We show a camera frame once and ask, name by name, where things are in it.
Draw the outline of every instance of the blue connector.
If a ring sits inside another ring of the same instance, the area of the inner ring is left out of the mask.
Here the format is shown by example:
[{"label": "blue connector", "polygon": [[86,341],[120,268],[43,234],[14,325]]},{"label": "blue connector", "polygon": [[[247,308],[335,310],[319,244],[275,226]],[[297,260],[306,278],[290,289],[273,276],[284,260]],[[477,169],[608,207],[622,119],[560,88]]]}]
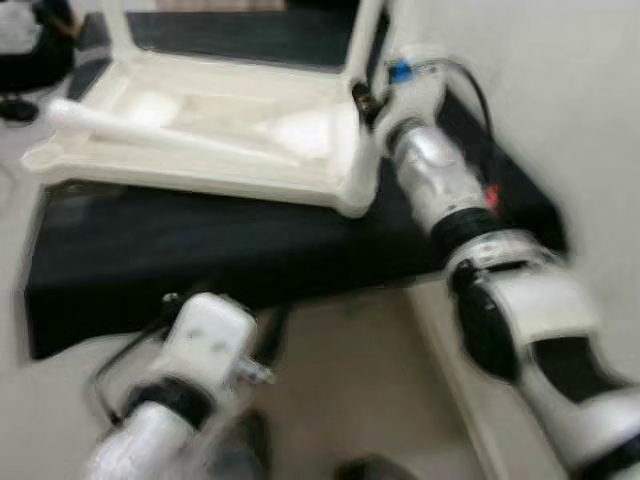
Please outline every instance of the blue connector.
[{"label": "blue connector", "polygon": [[398,60],[389,67],[389,83],[396,85],[413,80],[411,64],[404,59]]}]

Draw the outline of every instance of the black shoe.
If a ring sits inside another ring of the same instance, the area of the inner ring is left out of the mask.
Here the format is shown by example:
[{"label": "black shoe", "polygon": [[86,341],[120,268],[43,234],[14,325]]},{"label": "black shoe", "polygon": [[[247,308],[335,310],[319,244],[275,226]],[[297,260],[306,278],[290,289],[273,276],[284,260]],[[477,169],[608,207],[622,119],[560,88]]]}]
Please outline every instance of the black shoe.
[{"label": "black shoe", "polygon": [[372,455],[339,467],[335,480],[416,480],[416,477],[386,458]]},{"label": "black shoe", "polygon": [[247,471],[248,480],[271,478],[271,446],[266,417],[251,410],[231,425],[218,445],[211,472]]}]

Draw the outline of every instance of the white plastic housing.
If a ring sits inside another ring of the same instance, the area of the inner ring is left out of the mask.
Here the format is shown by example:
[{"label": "white plastic housing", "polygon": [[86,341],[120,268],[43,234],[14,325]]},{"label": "white plastic housing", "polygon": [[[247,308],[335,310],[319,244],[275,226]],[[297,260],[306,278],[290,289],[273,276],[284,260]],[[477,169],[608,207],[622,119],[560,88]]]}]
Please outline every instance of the white plastic housing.
[{"label": "white plastic housing", "polygon": [[238,305],[211,293],[189,299],[151,370],[191,381],[216,396],[253,338],[256,324]]},{"label": "white plastic housing", "polygon": [[195,436],[185,420],[156,403],[145,403],[124,427],[101,443],[87,466],[86,480],[160,478],[176,454]]},{"label": "white plastic housing", "polygon": [[485,287],[509,319],[516,348],[538,340],[591,335],[598,330],[597,310],[567,271],[545,265],[522,275],[503,272]]},{"label": "white plastic housing", "polygon": [[[45,183],[107,181],[363,215],[379,155],[350,90],[364,77],[383,3],[361,2],[344,69],[331,73],[141,50],[121,0],[103,0],[113,62],[82,100],[86,115],[56,122],[23,163]],[[262,154],[202,148],[221,138]]]}]

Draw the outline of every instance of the white plastic tray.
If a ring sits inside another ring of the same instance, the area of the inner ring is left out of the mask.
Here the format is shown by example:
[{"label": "white plastic tray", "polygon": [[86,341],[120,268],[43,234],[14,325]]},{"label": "white plastic tray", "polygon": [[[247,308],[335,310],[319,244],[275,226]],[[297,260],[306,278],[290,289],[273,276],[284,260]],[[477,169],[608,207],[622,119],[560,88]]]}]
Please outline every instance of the white plastic tray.
[{"label": "white plastic tray", "polygon": [[61,127],[24,165],[45,183],[88,179],[264,198],[364,214],[379,159],[350,90],[364,77],[382,0],[361,2],[344,69],[305,71],[139,49],[121,2],[104,0],[114,61],[82,106],[125,122],[192,138],[230,138],[264,156],[211,155],[104,131]]}]

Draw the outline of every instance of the cable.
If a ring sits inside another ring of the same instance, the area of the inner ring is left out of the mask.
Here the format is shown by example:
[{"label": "cable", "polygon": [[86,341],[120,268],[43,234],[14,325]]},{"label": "cable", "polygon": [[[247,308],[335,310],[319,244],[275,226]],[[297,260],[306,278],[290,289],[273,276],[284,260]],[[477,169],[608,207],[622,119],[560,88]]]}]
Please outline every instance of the cable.
[{"label": "cable", "polygon": [[291,305],[276,309],[253,352],[255,362],[271,368],[279,360],[292,310]]},{"label": "cable", "polygon": [[413,68],[417,68],[421,70],[423,68],[432,67],[434,65],[444,65],[449,68],[453,68],[461,73],[471,84],[473,91],[480,102],[480,108],[482,109],[482,117],[484,122],[484,129],[487,134],[488,139],[491,143],[494,142],[494,129],[493,129],[493,117],[491,115],[491,109],[489,108],[489,102],[487,101],[487,96],[485,95],[482,87],[480,86],[480,82],[473,75],[471,70],[466,65],[462,63],[456,62],[454,60],[450,60],[448,58],[436,58],[433,60],[427,60],[424,62],[419,62],[412,65]]},{"label": "cable", "polygon": [[93,387],[96,401],[104,412],[105,416],[113,425],[117,427],[122,423],[122,417],[107,400],[104,388],[104,379],[107,374],[118,363],[124,360],[131,352],[133,352],[145,340],[151,338],[158,333],[164,333],[169,329],[169,323],[175,318],[181,306],[178,296],[167,297],[160,315],[151,322],[140,334],[127,343],[124,347],[109,357],[102,366],[89,379],[89,384]]}]

